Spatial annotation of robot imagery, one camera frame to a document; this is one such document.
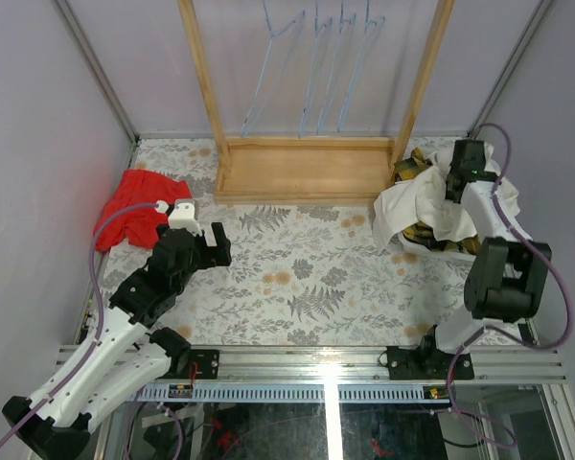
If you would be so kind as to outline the white plastic basket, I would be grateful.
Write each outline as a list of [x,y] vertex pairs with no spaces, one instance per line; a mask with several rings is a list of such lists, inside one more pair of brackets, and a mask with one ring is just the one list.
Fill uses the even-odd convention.
[[437,257],[440,258],[446,258],[446,259],[454,259],[454,260],[463,260],[463,261],[467,261],[469,259],[474,258],[474,256],[477,254],[473,255],[468,255],[468,254],[462,254],[462,253],[458,253],[458,252],[432,252],[430,250],[425,249],[424,247],[412,243],[410,241],[407,241],[404,237],[401,236],[401,233],[399,233],[399,238],[403,240],[403,242],[405,242],[407,244],[408,247],[414,249],[416,252],[418,253],[423,253],[423,254],[433,254]]

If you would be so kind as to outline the white shirt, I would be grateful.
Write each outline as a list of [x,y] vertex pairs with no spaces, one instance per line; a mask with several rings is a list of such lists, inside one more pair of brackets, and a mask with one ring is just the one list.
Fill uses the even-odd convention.
[[431,165],[414,178],[398,180],[374,203],[373,240],[377,250],[406,228],[420,222],[432,229],[437,241],[460,242],[476,235],[475,225],[463,207],[446,199],[446,178],[452,147],[426,152]]

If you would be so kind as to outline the yellow plaid shirt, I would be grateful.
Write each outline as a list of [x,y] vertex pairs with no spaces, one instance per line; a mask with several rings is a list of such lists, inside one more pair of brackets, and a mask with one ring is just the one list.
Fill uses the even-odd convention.
[[[408,158],[397,163],[395,181],[413,180],[431,166],[432,162],[425,158],[424,152],[420,148],[414,148]],[[437,241],[434,238],[432,228],[421,221],[407,227],[401,232],[401,236],[408,242],[418,244],[432,252],[458,252],[474,256],[480,248],[477,237],[461,241]]]

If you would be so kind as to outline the blue wire hanger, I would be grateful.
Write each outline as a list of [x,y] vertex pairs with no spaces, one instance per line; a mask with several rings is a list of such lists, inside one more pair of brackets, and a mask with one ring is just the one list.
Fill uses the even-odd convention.
[[357,46],[356,57],[349,79],[347,92],[343,99],[337,120],[336,128],[338,132],[342,132],[344,130],[344,125],[348,118],[358,82],[360,81],[366,61],[379,39],[380,32],[382,31],[385,22],[386,17],[384,15],[373,16],[371,14],[371,1],[368,0],[365,7],[362,37]]

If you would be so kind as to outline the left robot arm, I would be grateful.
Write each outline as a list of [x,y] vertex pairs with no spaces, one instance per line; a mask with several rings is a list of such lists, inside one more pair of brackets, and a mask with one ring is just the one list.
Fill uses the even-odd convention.
[[128,397],[158,378],[192,371],[187,339],[155,324],[196,272],[231,264],[231,242],[222,224],[214,222],[211,229],[214,244],[192,223],[159,226],[159,240],[146,263],[118,286],[76,352],[31,396],[6,402],[5,419],[36,455],[77,458]]

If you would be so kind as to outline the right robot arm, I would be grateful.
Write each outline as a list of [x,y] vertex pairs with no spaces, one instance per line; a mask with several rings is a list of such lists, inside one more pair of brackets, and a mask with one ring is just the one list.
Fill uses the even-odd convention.
[[502,196],[501,177],[485,170],[485,145],[466,139],[454,144],[446,198],[469,214],[480,248],[464,284],[464,305],[433,327],[416,351],[420,371],[439,378],[453,357],[488,330],[528,319],[538,311],[551,249],[523,231]]

